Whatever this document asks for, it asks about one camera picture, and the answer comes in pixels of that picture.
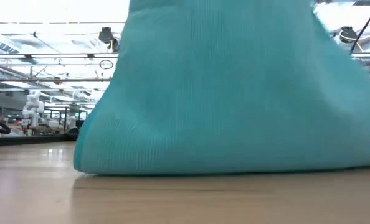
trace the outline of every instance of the table surface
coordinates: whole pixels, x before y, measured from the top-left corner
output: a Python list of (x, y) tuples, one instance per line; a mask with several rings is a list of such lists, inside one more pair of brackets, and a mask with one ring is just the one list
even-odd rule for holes
[(0, 147), (0, 224), (370, 224), (370, 169), (98, 177), (73, 170), (73, 150)]

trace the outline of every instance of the teal knit fabric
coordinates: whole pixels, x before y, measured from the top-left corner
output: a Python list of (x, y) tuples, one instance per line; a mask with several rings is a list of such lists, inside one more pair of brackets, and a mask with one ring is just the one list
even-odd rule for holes
[(132, 0), (74, 167), (191, 175), (370, 166), (370, 77), (309, 1)]

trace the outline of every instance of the ceiling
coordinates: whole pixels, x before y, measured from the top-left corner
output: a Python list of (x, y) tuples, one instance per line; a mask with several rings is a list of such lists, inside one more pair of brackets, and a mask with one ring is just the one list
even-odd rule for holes
[[(341, 0), (317, 4), (315, 13), (330, 32), (343, 26), (360, 30), (370, 16), (370, 6), (354, 6)], [(119, 40), (128, 15), (129, 0), (104, 0), (102, 3), (81, 0), (0, 0), (0, 41), (12, 46), (18, 54), (110, 53), (98, 39), (102, 27), (111, 27)], [(370, 26), (364, 37), (370, 35)], [(363, 49), (370, 52), (370, 39)], [(113, 76), (115, 58), (49, 58), (34, 63), (18, 59), (0, 59), (0, 78), (101, 79)], [(35, 82), (37, 88), (85, 88), (86, 91), (59, 91), (46, 97), (62, 95), (81, 101), (97, 101), (109, 82)], [(18, 86), (0, 83), (3, 88)]]

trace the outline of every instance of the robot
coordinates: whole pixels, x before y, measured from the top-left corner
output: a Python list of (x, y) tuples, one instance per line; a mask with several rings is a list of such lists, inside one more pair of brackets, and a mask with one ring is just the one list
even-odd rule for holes
[(39, 113), (44, 112), (44, 102), (39, 101), (41, 92), (39, 90), (32, 90), (27, 96), (26, 105), (23, 107), (22, 126), (38, 126), (38, 120), (42, 119)]

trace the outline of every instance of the fluorescent light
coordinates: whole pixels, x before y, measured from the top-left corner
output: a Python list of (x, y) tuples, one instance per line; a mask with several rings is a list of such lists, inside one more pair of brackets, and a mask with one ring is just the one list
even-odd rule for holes
[(38, 90), (38, 91), (59, 91), (59, 89), (29, 89), (31, 90)]
[(0, 58), (26, 58), (24, 55), (0, 54)]
[(26, 84), (26, 83), (23, 83), (23, 82), (16, 82), (16, 81), (4, 81), (4, 82), (1, 82), (3, 84), (7, 84), (7, 85), (11, 85), (11, 86), (16, 86), (16, 87), (19, 87), (19, 88), (31, 88), (31, 87), (34, 87), (32, 85), (29, 85), (29, 84)]
[(94, 54), (93, 56), (97, 58), (117, 58), (118, 54)]
[(89, 109), (94, 109), (95, 105), (85, 105), (84, 107), (89, 108)]
[(75, 101), (75, 99), (68, 97), (68, 96), (54, 96), (54, 98), (58, 100), (63, 100), (63, 101)]
[(91, 103), (91, 102), (78, 102), (76, 104), (78, 104), (78, 105), (94, 105), (95, 103)]
[(0, 91), (24, 91), (23, 89), (0, 89)]
[(34, 54), (33, 58), (88, 58), (87, 54)]
[(81, 88), (66, 88), (63, 91), (93, 91), (94, 89), (81, 89)]
[(47, 105), (46, 107), (69, 108), (69, 105)]
[(355, 53), (351, 54), (351, 56), (357, 58), (370, 58), (370, 53)]

